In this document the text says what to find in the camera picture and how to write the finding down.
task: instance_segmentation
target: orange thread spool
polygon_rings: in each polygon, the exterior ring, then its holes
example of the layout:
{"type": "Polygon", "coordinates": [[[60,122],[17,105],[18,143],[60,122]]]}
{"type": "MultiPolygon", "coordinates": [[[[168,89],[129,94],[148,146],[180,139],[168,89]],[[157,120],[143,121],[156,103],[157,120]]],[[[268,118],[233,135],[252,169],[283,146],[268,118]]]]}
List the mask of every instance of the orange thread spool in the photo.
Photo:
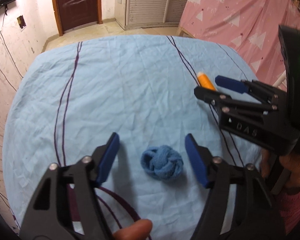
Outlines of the orange thread spool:
{"type": "Polygon", "coordinates": [[[199,72],[197,74],[197,79],[202,87],[216,91],[215,87],[213,86],[206,74],[199,72]]]}

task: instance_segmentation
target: blue bed sheet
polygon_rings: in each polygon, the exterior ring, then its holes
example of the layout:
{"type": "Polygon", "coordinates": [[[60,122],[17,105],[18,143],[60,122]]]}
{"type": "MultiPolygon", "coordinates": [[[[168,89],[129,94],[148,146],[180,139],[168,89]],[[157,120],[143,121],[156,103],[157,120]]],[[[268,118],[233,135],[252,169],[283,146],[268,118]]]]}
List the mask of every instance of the blue bed sheet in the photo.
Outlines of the blue bed sheet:
{"type": "MultiPolygon", "coordinates": [[[[174,37],[176,45],[196,72],[211,81],[217,75],[256,79],[249,66],[227,46],[196,39],[174,37]]],[[[54,129],[62,91],[73,73],[77,45],[40,54],[24,76],[13,100],[5,126],[3,176],[10,206],[21,224],[28,202],[48,165],[56,162],[54,129]]],[[[189,239],[197,225],[208,190],[196,181],[184,139],[192,133],[199,145],[233,164],[209,107],[198,101],[194,79],[177,49],[166,36],[114,36],[85,41],[65,122],[66,164],[91,155],[106,143],[112,132],[121,146],[110,176],[103,186],[124,198],[142,218],[153,221],[153,239],[189,239]],[[184,171],[175,182],[164,183],[145,174],[140,157],[150,146],[169,145],[184,161],[184,171]]],[[[234,98],[251,100],[220,89],[234,98]]],[[[64,98],[57,123],[57,147],[62,157],[64,98]]],[[[225,132],[230,150],[239,156],[225,132]]],[[[259,147],[234,136],[244,164],[259,165],[259,147]]],[[[98,194],[111,207],[122,226],[131,217],[103,191],[98,194]]],[[[231,187],[224,229],[230,227],[235,188],[231,187]]],[[[116,231],[118,225],[101,205],[116,231]]]]}

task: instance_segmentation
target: wooden door frame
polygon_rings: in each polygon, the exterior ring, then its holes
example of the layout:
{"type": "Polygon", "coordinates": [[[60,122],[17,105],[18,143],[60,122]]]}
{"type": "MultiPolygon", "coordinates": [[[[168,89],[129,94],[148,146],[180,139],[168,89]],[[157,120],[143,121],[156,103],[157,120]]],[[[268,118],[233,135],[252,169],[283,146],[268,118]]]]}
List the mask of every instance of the wooden door frame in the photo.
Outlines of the wooden door frame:
{"type": "MultiPolygon", "coordinates": [[[[58,2],[57,0],[52,0],[53,10],[54,10],[54,16],[56,18],[57,22],[57,28],[59,32],[59,36],[63,36],[64,31],[62,29],[61,25],[61,18],[59,14],[59,8],[58,8],[58,2]]],[[[102,24],[102,7],[101,7],[101,0],[97,0],[97,22],[98,24],[102,24]]]]}

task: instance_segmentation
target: human hand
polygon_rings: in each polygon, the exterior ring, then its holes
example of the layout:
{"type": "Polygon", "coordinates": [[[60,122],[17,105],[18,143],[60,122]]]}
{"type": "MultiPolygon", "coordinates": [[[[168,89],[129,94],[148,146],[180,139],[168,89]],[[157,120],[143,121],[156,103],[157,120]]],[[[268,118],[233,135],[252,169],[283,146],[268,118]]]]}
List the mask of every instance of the human hand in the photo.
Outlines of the human hand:
{"type": "Polygon", "coordinates": [[[152,222],[148,219],[140,219],[132,226],[120,229],[113,234],[115,240],[146,240],[150,235],[152,222]]]}
{"type": "MultiPolygon", "coordinates": [[[[270,153],[267,150],[262,150],[262,160],[261,160],[261,176],[266,178],[270,174],[270,166],[268,163],[270,153]]],[[[289,180],[284,185],[287,189],[297,189],[293,193],[298,193],[300,191],[300,154],[291,152],[287,156],[280,156],[279,161],[281,165],[287,170],[291,171],[289,180]]]]}

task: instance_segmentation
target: white cabinet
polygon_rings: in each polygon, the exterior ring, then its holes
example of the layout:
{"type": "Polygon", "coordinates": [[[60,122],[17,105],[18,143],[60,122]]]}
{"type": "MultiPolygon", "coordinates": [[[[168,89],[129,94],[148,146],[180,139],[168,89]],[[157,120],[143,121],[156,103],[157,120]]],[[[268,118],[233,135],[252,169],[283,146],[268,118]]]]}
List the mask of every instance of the white cabinet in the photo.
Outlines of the white cabinet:
{"type": "Polygon", "coordinates": [[[187,0],[115,0],[122,28],[178,26],[187,0]]]}

